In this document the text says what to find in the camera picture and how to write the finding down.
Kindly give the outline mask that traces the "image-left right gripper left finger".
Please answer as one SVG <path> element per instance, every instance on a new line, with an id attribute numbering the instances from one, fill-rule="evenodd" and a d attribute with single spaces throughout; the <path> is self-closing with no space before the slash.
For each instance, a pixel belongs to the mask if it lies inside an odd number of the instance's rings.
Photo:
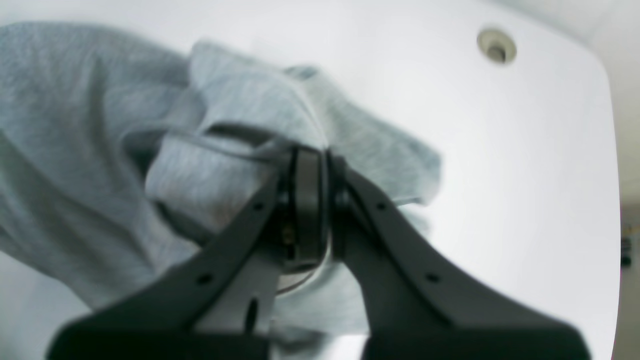
<path id="1" fill-rule="evenodd" d="M 303 146 L 193 258 L 64 326 L 50 360 L 267 360 L 279 280 L 327 254 L 327 155 Z"/>

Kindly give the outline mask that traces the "image-left right gripper right finger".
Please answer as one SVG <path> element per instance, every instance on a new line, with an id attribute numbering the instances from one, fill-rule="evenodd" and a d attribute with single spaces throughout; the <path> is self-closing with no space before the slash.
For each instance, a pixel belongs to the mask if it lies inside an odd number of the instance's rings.
<path id="1" fill-rule="evenodd" d="M 574 326 L 512 300 L 434 249 L 391 199 L 327 155 L 334 248 L 355 276 L 364 360 L 589 360 Z"/>

